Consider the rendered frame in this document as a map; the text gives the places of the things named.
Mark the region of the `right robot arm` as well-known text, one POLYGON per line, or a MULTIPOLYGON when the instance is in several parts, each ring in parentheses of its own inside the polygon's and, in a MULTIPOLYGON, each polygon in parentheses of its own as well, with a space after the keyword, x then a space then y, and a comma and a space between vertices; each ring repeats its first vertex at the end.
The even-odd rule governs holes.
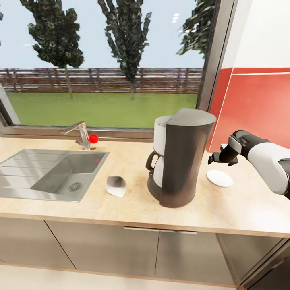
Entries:
POLYGON ((238 163, 237 155, 244 156, 265 181, 270 190, 290 200, 290 149, 271 143, 250 132, 238 130, 220 145, 221 153, 214 152, 212 162, 238 163))

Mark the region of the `paper coffee filter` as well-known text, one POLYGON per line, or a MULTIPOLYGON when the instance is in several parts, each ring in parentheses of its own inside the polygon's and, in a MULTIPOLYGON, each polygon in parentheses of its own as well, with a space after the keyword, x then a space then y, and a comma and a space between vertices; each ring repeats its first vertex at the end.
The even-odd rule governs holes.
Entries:
POLYGON ((126 182, 121 176, 109 176, 107 178, 106 188, 109 193, 123 197, 126 192, 126 182))

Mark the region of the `saucer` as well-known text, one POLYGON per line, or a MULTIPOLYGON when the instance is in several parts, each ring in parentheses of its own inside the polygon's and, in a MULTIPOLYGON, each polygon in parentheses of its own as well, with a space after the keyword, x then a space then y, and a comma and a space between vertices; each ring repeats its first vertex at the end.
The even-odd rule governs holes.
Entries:
POLYGON ((207 178, 214 184, 217 184, 223 187, 229 187, 233 184, 232 178, 230 178, 224 172, 217 171, 217 170, 210 170, 209 172, 207 172, 207 178))

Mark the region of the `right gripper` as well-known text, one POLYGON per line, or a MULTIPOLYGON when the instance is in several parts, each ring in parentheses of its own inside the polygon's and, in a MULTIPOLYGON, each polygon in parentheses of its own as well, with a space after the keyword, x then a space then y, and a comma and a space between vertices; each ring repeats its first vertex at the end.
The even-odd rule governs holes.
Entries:
POLYGON ((225 152, 225 148, 221 153, 214 152, 208 159, 208 165, 212 162, 229 163, 230 165, 238 163, 237 156, 232 157, 225 152))

